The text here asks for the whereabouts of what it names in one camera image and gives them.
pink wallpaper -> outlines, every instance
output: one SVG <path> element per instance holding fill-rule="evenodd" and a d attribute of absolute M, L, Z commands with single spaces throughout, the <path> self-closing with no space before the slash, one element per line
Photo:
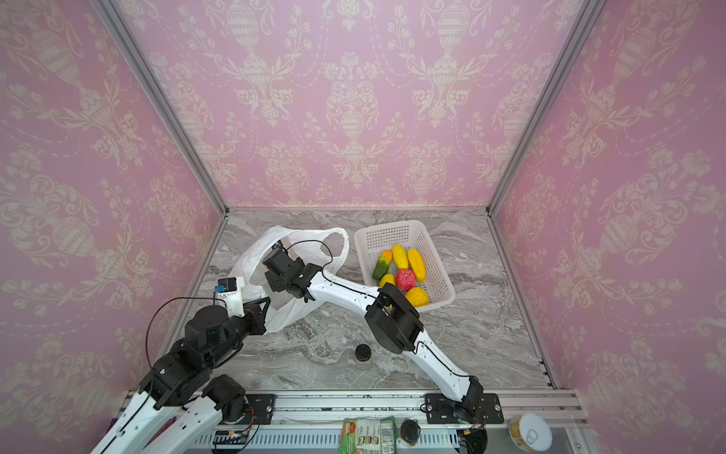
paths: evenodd
<path fill-rule="evenodd" d="M 603 453 L 726 451 L 724 14 L 608 1 L 497 219 Z"/>
<path fill-rule="evenodd" d="M 218 216 L 88 1 L 4 1 L 0 44 L 2 451 L 86 453 Z"/>
<path fill-rule="evenodd" d="M 582 0 L 118 0 L 230 206 L 485 206 Z"/>

black round lid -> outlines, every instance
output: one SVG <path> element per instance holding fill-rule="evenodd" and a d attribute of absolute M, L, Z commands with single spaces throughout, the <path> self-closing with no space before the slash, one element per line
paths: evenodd
<path fill-rule="evenodd" d="M 401 438 L 413 445 L 421 435 L 421 426 L 412 419 L 407 419 L 401 424 Z"/>
<path fill-rule="evenodd" d="M 370 347 L 368 344 L 360 344 L 356 347 L 356 359 L 358 361 L 368 361 L 370 359 Z"/>

marble tabletop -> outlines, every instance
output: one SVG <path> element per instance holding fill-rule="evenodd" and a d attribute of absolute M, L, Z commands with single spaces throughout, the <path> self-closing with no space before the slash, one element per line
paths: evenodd
<path fill-rule="evenodd" d="M 351 250 L 337 274 L 362 283 L 356 230 L 406 219 L 426 226 L 456 290 L 454 302 L 421 314 L 439 348 L 485 388 L 545 386 L 484 211 L 233 211 L 198 296 L 210 296 L 217 279 L 274 225 L 345 228 Z M 334 240 L 331 246 L 334 254 L 340 250 Z M 205 304 L 195 303 L 188 318 Z M 371 347 L 367 370 L 356 365 L 358 344 Z M 280 332 L 247 337 L 241 353 L 215 372 L 247 389 L 435 387 L 413 361 L 379 346 L 365 320 L 330 303 Z"/>

red fruit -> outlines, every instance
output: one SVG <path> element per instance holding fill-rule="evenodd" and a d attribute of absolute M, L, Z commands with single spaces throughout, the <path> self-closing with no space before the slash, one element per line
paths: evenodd
<path fill-rule="evenodd" d="M 416 286 L 416 275 L 410 269 L 400 269 L 396 276 L 396 285 L 401 291 L 409 291 Z"/>

white plastic basket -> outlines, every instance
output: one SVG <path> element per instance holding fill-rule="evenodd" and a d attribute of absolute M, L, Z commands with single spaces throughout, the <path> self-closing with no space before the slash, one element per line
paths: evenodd
<path fill-rule="evenodd" d="M 390 251 L 394 244 L 400 244 L 406 251 L 411 248 L 418 250 L 426 266 L 426 279 L 416 282 L 416 286 L 426 291 L 429 302 L 416 310 L 427 312 L 454 301 L 456 293 L 452 281 L 421 221 L 398 221 L 365 227 L 358 230 L 353 239 L 365 285 L 378 284 L 373 280 L 373 270 L 380 253 Z M 395 276 L 398 271 L 396 262 L 391 262 L 388 272 Z"/>

